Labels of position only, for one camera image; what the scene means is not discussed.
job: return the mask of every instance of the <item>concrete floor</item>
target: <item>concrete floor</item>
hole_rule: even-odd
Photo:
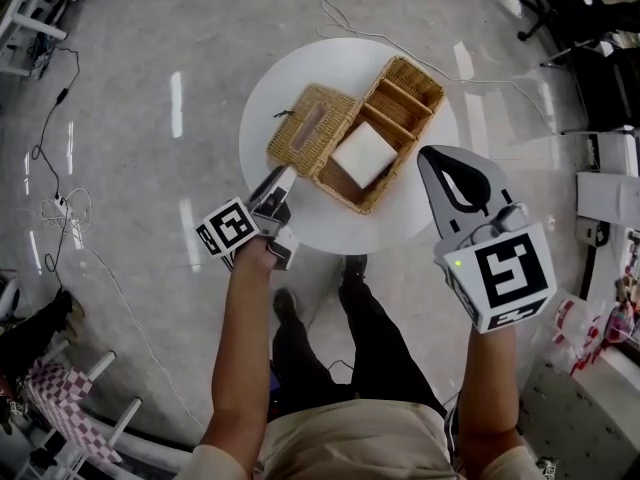
[[[526,44],[516,39],[530,19],[511,2],[335,2],[357,28],[393,36],[452,76],[516,80],[559,128],[584,120],[570,76],[535,67],[554,53],[545,33]],[[190,206],[197,221],[225,199],[247,195],[238,160],[244,104],[268,68],[318,40],[316,27],[326,22],[319,0],[81,0],[66,16],[65,44],[79,50],[82,71],[51,119],[44,149],[60,172],[61,193],[84,187],[93,200],[86,247],[67,238],[59,272],[86,310],[72,360],[86,367],[107,350],[118,356],[91,394],[102,414],[115,418],[131,396],[140,396],[144,404],[134,427],[185,444],[200,438],[202,428],[87,248],[111,269],[178,393],[206,424],[228,273],[216,261],[207,260],[199,271],[190,266],[181,207]],[[57,289],[42,257],[55,252],[60,233],[23,210],[37,211],[40,200],[54,194],[42,161],[30,162],[26,194],[24,158],[74,72],[73,58],[57,52],[40,81],[0,78],[0,266],[19,270],[26,311],[42,307]],[[171,130],[170,78],[176,72],[183,84],[181,140]],[[573,238],[574,172],[585,164],[584,138],[554,136],[513,87],[436,78],[453,105],[461,145],[505,168],[514,191],[546,226],[559,284],[575,290],[586,255]],[[76,197],[82,208],[82,194]],[[470,324],[432,262],[436,241],[431,224],[411,243],[372,255],[367,281],[444,401],[460,386]],[[293,271],[274,280],[274,287],[298,292],[312,345],[327,365],[337,359],[353,364],[335,294],[338,265],[338,257],[303,247]],[[523,357],[531,353],[526,330]],[[348,381],[350,371],[338,364],[332,373]]]

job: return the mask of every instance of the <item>black pants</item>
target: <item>black pants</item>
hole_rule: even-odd
[[[362,281],[341,286],[340,302],[356,345],[351,385],[333,382],[311,350],[300,320],[281,325],[273,339],[274,369],[281,388],[270,419],[359,398],[398,400],[446,411],[409,354],[400,330]]]

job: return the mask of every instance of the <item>shoe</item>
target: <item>shoe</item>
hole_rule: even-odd
[[[283,324],[286,321],[298,319],[298,304],[296,297],[288,288],[279,288],[273,298],[273,311],[278,321]]]
[[[352,284],[364,279],[364,272],[367,270],[367,255],[345,256],[344,272],[342,273],[342,284]]]

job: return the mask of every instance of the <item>person's right arm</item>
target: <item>person's right arm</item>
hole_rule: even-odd
[[[521,446],[513,326],[488,334],[474,329],[459,401],[460,451],[470,480],[508,450]]]

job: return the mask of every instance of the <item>checkered cloth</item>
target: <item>checkered cloth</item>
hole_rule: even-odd
[[[97,459],[122,462],[78,406],[77,402],[89,393],[91,385],[84,373],[54,362],[44,366],[36,363],[25,381],[30,400],[67,441]]]

